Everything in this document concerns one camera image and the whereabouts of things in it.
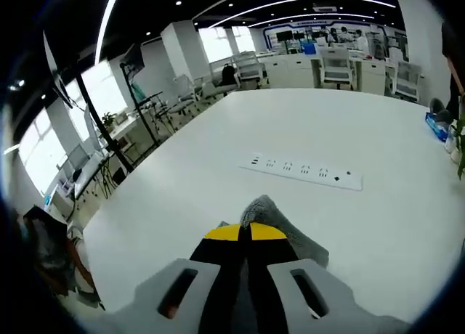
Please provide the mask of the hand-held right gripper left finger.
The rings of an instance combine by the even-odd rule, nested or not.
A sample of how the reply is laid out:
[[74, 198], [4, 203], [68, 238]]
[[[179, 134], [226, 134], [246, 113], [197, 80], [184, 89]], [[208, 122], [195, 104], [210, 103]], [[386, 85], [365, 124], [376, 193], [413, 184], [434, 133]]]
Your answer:
[[230, 333], [245, 252], [239, 224], [210, 230], [137, 287], [133, 333]]

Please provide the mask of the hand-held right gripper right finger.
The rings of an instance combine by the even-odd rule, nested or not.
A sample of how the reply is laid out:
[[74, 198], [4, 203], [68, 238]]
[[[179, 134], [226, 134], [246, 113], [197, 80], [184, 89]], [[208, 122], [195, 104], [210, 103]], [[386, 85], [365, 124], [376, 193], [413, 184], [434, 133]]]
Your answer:
[[263, 333], [365, 333], [366, 313], [342, 281], [311, 259], [296, 257], [283, 232], [246, 229], [250, 289]]

